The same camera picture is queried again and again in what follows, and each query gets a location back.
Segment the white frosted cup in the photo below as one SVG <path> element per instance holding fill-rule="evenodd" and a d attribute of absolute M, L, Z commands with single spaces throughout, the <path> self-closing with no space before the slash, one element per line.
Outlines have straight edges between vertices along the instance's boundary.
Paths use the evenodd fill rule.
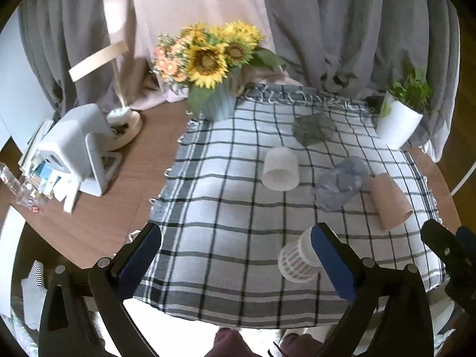
<path fill-rule="evenodd" d="M 289 148 L 272 148 L 266 153 L 262 183 L 269 190 L 278 192 L 287 192 L 298 186 L 298 158 Z"/>

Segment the white plant pot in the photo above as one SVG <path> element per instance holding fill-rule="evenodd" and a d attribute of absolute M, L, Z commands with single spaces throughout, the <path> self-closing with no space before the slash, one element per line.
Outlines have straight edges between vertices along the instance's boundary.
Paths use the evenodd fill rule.
<path fill-rule="evenodd" d="M 423 115 L 402 104 L 386 91 L 376 133 L 390 149 L 400 149 L 411 137 Z"/>

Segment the grey curtain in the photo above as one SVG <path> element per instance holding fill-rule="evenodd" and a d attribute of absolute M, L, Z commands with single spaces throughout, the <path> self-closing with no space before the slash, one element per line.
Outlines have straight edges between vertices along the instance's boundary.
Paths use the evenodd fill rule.
<path fill-rule="evenodd" d="M 109 111 L 178 101 L 151 73 L 153 45 L 197 22 L 242 20 L 286 62 L 290 78 L 346 98 L 422 69 L 431 110 L 410 143 L 441 159 L 458 90 L 460 34 L 450 0 L 23 0 L 27 59 L 58 115 L 95 102 Z"/>

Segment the dark green glass bowl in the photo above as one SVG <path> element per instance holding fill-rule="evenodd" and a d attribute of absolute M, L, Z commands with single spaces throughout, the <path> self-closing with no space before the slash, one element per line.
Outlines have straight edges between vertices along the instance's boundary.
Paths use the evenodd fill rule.
<path fill-rule="evenodd" d="M 295 117 L 292 125 L 295 139 L 304 147 L 331 140 L 336 124 L 324 113 Z"/>

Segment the green leafy plant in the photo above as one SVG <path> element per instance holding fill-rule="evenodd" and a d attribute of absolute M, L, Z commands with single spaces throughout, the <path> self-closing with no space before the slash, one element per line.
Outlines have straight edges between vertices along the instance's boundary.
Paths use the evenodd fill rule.
<path fill-rule="evenodd" d="M 386 90 L 395 101 L 423 115 L 430 110 L 429 99 L 433 92 L 421 68 L 406 64 L 405 78 L 392 82 Z"/>

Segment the checked black white tablecloth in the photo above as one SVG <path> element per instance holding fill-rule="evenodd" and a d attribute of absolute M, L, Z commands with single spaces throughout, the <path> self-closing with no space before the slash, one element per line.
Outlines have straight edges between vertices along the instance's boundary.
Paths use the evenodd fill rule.
<path fill-rule="evenodd" d="M 326 114 L 331 140 L 308 147 L 293 136 L 295 117 Z M 262 183 L 266 153 L 289 148 L 298 158 L 299 184 L 269 190 Z M 413 215 L 384 231 L 368 187 L 337 211 L 315 204 L 318 178 L 355 156 L 371 174 L 388 173 L 410 201 Z M 444 266 L 420 238 L 437 218 L 436 201 L 411 156 L 378 138 L 374 112 L 363 101 L 290 85 L 252 85 L 231 118 L 191 120 L 153 202 L 162 243 L 134 294 L 166 314 L 232 327 L 286 329 L 338 322 L 347 303 L 320 273 L 304 284 L 285 280 L 278 254 L 315 223 L 382 267 L 418 267 L 424 288 L 446 279 Z"/>

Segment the blue ribbed flower pot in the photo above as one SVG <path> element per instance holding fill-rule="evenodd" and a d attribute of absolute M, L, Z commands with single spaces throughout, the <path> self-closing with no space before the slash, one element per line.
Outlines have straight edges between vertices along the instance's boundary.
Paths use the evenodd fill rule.
<path fill-rule="evenodd" d="M 214 93 L 204 102 L 200 110 L 203 118 L 213 122 L 231 118 L 242 89 L 242 79 L 239 73 L 232 74 L 225 79 L 216 86 Z"/>

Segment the sunflower bouquet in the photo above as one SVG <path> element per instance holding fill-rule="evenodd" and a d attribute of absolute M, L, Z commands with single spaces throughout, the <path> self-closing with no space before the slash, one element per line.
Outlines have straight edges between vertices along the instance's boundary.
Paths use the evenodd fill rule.
<path fill-rule="evenodd" d="M 180 32 L 186 41 L 184 57 L 188 105 L 194 115 L 200 115 L 235 71 L 247 65 L 265 67 L 274 72 L 285 68 L 285 61 L 265 48 L 265 36 L 256 26 L 233 21 L 221 26 L 194 24 Z"/>

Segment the pink peach flower bunch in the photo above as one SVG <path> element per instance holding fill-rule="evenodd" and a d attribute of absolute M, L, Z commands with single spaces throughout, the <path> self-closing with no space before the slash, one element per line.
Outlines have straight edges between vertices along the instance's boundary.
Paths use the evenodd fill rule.
<path fill-rule="evenodd" d="M 169 85 L 185 85 L 186 72 L 192 43 L 189 35 L 171 36 L 160 34 L 153 51 L 153 72 Z"/>

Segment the brown checked paper cup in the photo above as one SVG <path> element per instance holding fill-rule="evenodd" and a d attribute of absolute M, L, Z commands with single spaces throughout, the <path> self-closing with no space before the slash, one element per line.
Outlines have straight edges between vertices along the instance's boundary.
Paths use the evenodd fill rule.
<path fill-rule="evenodd" d="M 281 248 L 278 269 L 288 281 L 304 284 L 313 281 L 320 273 L 321 262 L 311 245 L 312 228 L 305 230 L 299 239 Z"/>

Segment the pink paper cup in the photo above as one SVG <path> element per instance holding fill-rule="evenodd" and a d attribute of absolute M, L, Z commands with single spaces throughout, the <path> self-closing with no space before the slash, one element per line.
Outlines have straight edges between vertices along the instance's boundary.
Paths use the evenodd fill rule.
<path fill-rule="evenodd" d="M 388 173 L 374 177 L 370 193 L 385 231 L 401 226 L 413 215 L 413 207 Z"/>

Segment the white desktop device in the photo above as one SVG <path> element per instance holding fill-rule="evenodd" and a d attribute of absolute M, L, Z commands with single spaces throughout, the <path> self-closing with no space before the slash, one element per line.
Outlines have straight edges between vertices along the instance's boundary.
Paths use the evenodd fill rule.
<path fill-rule="evenodd" d="M 119 152 L 109 150 L 113 141 L 93 103 L 68 111 L 40 141 L 38 152 L 53 169 L 69 175 L 77 190 L 100 197 L 122 162 Z"/>

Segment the clear blue patterned glass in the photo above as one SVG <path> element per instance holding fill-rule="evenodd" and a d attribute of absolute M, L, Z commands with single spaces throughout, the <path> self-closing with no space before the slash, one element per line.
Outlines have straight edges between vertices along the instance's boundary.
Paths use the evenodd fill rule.
<path fill-rule="evenodd" d="M 316 182 L 314 200 L 317 207 L 333 212 L 341 209 L 360 190 L 369 177 L 363 159 L 351 156 L 323 173 Z"/>

